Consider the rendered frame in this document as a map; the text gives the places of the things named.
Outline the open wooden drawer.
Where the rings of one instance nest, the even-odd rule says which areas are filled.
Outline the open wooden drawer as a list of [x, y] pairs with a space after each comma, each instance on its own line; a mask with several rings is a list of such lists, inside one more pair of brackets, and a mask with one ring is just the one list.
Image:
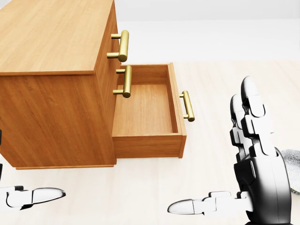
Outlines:
[[116, 97], [116, 158], [181, 158], [187, 133], [173, 63], [131, 68], [131, 96]]

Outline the large closed wooden drawer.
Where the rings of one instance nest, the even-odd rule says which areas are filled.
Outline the large closed wooden drawer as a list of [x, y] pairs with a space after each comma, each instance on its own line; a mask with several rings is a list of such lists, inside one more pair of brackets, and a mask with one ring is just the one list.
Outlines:
[[107, 58], [107, 53], [116, 53], [119, 50], [118, 40], [111, 39], [111, 34], [116, 34], [117, 32], [115, 3], [114, 0], [112, 0], [110, 13], [106, 21], [105, 31], [94, 68], [99, 83], [109, 82], [115, 75], [116, 69], [120, 67], [118, 59]]

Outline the small closed wooden drawer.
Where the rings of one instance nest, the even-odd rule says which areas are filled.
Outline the small closed wooden drawer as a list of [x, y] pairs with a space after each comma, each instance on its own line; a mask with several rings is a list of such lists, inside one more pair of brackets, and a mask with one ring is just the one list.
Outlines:
[[112, 134], [116, 102], [116, 95], [113, 94], [113, 90], [117, 89], [119, 75], [116, 73], [116, 69], [119, 67], [120, 63], [117, 60], [105, 59], [95, 68], [105, 112], [104, 117], [110, 134]]

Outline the wooden cabinet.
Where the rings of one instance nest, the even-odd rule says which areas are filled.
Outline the wooden cabinet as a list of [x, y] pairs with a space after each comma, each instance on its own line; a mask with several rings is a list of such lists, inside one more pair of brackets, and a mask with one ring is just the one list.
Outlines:
[[0, 9], [0, 154], [17, 169], [116, 164], [94, 68], [112, 0]]

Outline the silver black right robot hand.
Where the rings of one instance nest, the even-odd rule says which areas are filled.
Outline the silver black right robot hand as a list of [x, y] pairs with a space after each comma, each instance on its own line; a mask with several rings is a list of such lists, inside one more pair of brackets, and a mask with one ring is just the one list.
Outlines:
[[246, 225], [292, 225], [291, 190], [281, 152], [271, 141], [270, 114], [262, 102], [254, 80], [247, 76], [241, 94], [230, 101], [232, 145], [238, 147], [234, 165], [240, 191], [210, 192], [203, 199], [186, 199], [172, 203], [173, 214], [217, 217], [244, 211]]

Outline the patterned bowl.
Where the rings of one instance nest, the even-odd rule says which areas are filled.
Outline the patterned bowl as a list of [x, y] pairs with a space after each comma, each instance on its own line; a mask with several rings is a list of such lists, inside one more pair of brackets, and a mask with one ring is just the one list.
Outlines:
[[289, 178], [291, 192], [300, 195], [300, 150], [281, 151]]

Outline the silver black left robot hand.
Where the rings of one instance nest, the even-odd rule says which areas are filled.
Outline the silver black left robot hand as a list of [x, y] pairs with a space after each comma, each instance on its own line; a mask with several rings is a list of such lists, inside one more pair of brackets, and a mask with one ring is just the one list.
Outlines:
[[23, 186], [0, 187], [0, 212], [24, 210], [65, 196], [64, 190], [54, 187], [41, 187], [34, 190], [24, 189]]

